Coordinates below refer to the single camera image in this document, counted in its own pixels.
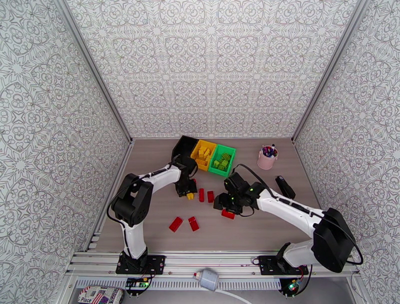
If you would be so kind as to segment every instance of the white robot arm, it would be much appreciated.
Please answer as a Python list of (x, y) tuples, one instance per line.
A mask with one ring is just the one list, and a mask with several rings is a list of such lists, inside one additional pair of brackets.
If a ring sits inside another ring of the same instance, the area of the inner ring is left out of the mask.
[(117, 273), (141, 274), (147, 271), (148, 251), (143, 221), (149, 212), (152, 195), (169, 184), (175, 184), (180, 197), (197, 192), (196, 183), (189, 175), (196, 167), (193, 159), (181, 157), (179, 161), (173, 159), (157, 171), (139, 176), (132, 173), (125, 176), (118, 194), (110, 202), (116, 218), (111, 217), (109, 208), (107, 209), (107, 216), (121, 225), (124, 240)]
[(259, 180), (250, 186), (233, 170), (224, 181), (227, 193), (217, 195), (214, 208), (240, 215), (243, 207), (251, 207), (271, 213), (307, 234), (310, 240), (297, 244), (286, 243), (276, 255), (283, 274), (285, 269), (307, 264), (321, 264), (332, 272), (340, 273), (356, 245), (340, 212), (332, 208), (323, 211), (303, 205), (280, 195)]
[[(165, 171), (150, 177), (145, 177), (146, 175), (139, 175), (139, 179), (141, 179), (141, 181), (152, 184), (151, 194), (169, 184), (179, 181), (181, 170), (179, 170), (176, 166), (166, 165), (163, 169), (165, 169)], [(143, 221), (132, 225), (132, 227), (129, 226), (129, 224), (123, 219), (120, 221), (122, 233), (126, 236), (123, 251), (129, 257), (133, 259), (139, 259), (142, 254), (145, 253), (147, 248), (143, 238)]]

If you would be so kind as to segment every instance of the red toy brick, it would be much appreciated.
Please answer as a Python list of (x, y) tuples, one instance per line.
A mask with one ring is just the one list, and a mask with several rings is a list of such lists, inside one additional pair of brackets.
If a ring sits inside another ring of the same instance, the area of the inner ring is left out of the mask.
[(207, 191), (207, 197), (209, 203), (214, 203), (214, 191)]
[(234, 220), (235, 219), (235, 214), (232, 212), (227, 211), (226, 209), (222, 210), (222, 214), (223, 217), (226, 217), (228, 219)]
[(198, 201), (201, 203), (204, 202), (204, 188), (198, 190)]
[(196, 231), (197, 229), (199, 229), (199, 224), (197, 223), (196, 218), (194, 216), (189, 218), (189, 224), (192, 231)]
[(183, 219), (181, 219), (179, 216), (175, 218), (175, 220), (172, 222), (172, 224), (169, 226), (169, 229), (171, 229), (173, 232), (177, 231), (179, 226), (184, 222)]

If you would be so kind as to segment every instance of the green bin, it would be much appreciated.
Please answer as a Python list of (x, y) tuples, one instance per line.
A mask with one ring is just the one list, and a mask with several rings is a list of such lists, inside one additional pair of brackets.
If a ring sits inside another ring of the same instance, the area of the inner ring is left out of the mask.
[[(228, 155), (230, 155), (230, 161), (228, 164), (228, 167), (226, 169), (226, 171), (223, 170), (219, 170), (218, 168), (216, 168), (214, 166), (214, 161), (219, 161), (222, 158), (222, 154), (227, 153)], [(235, 158), (235, 154), (236, 154), (236, 149), (235, 148), (231, 148), (228, 146), (224, 146), (222, 144), (217, 144), (214, 154), (211, 158), (210, 164), (208, 166), (208, 172), (212, 172), (215, 174), (219, 174), (222, 175), (223, 177), (228, 177), (229, 174), (231, 173), (231, 169), (232, 169), (232, 164), (234, 162), (234, 158)]]

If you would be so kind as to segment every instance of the pen holder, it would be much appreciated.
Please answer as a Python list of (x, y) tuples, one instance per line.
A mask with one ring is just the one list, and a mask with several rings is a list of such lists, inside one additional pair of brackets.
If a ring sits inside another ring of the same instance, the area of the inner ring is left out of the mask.
[(272, 166), (274, 165), (274, 162), (277, 160), (278, 155), (279, 155), (279, 153), (276, 154), (275, 157), (267, 157), (267, 156), (265, 156), (265, 155), (263, 154), (263, 149), (261, 149), (261, 150), (258, 152), (257, 165), (258, 165), (261, 169), (263, 169), (263, 170), (269, 170), (269, 169), (271, 169)]

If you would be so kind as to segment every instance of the wooden table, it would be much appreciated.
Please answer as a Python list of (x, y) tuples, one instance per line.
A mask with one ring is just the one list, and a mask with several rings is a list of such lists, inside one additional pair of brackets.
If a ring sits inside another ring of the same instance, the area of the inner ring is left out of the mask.
[[(243, 163), (252, 168), (264, 181), (280, 193), (275, 177), (282, 175), (296, 193), (295, 200), (319, 208), (306, 173), (290, 139), (210, 139), (209, 141), (236, 148), (233, 165)], [(171, 160), (176, 139), (136, 140), (127, 163), (125, 174), (145, 174), (164, 167)], [(258, 152), (262, 145), (275, 144), (278, 160), (270, 170), (257, 166)], [(240, 175), (251, 185), (256, 179), (244, 168)], [(221, 216), (207, 202), (207, 191), (214, 195), (224, 192), (224, 177), (199, 170), (195, 175), (197, 188), (204, 188), (205, 202), (178, 197), (173, 184), (157, 191), (151, 200), (149, 213), (144, 220), (144, 240), (149, 252), (162, 251), (252, 251), (278, 250), (286, 242), (306, 241), (308, 236), (280, 218), (259, 210), (251, 217), (236, 216), (234, 220)], [(243, 214), (251, 213), (244, 208)], [(188, 218), (196, 217), (200, 229), (192, 232)], [(183, 219), (173, 233), (169, 225), (175, 217)], [(108, 218), (97, 242), (97, 252), (120, 252), (124, 247), (120, 225)]]

